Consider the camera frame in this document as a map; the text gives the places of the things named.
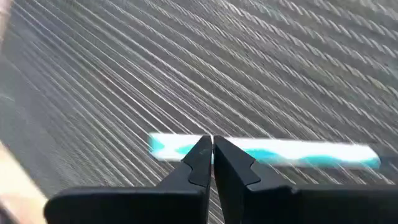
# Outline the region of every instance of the gray metal surface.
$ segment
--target gray metal surface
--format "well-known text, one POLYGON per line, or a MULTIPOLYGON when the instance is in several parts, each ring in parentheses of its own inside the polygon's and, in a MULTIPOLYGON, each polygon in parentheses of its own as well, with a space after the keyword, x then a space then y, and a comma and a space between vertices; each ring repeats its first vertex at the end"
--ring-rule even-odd
MULTIPOLYGON (((15 0, 0 139, 46 195, 158 183, 173 167, 148 154, 150 131, 393 153, 397 39, 393 0, 15 0)), ((394 164, 277 172, 303 183, 398 181, 394 164)), ((221 222, 212 190, 210 223, 221 222)))

